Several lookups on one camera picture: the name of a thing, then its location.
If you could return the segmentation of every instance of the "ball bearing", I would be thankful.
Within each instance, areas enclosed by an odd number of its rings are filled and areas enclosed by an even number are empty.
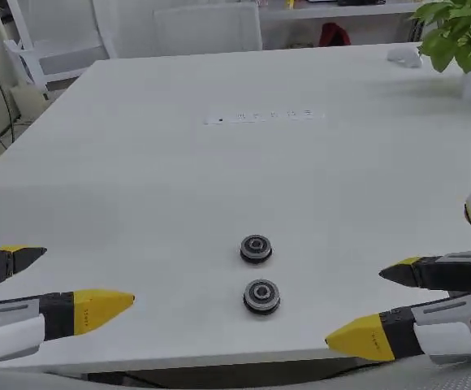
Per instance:
[[[240,254],[246,262],[260,264],[271,256],[271,252],[270,240],[264,236],[248,236],[241,242]]]
[[[254,314],[272,314],[280,304],[279,289],[269,280],[254,280],[246,286],[243,302]]]

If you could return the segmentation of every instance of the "bearing inner ring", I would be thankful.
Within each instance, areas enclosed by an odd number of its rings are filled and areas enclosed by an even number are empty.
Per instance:
[[[254,280],[246,286],[243,302],[254,314],[271,314],[280,304],[279,289],[269,280]]]
[[[264,236],[253,235],[241,242],[240,255],[246,262],[260,264],[271,256],[271,244]]]

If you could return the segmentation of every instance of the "red object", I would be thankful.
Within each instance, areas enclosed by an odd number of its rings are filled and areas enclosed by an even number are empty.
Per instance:
[[[351,41],[348,33],[337,23],[326,23],[322,26],[318,47],[349,45],[351,45]]]

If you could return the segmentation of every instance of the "potted plant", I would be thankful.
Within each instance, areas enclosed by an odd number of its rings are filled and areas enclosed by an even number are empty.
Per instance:
[[[413,18],[437,24],[425,35],[420,52],[430,57],[438,72],[455,59],[466,75],[463,98],[471,101],[471,0],[430,2],[420,6]]]

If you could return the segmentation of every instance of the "black bearing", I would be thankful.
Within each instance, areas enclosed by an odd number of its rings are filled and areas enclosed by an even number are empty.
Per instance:
[[[270,240],[264,236],[248,236],[241,242],[240,254],[246,262],[261,264],[271,256],[271,252]]]
[[[281,302],[279,289],[269,280],[254,280],[244,289],[243,302],[254,314],[272,314]]]

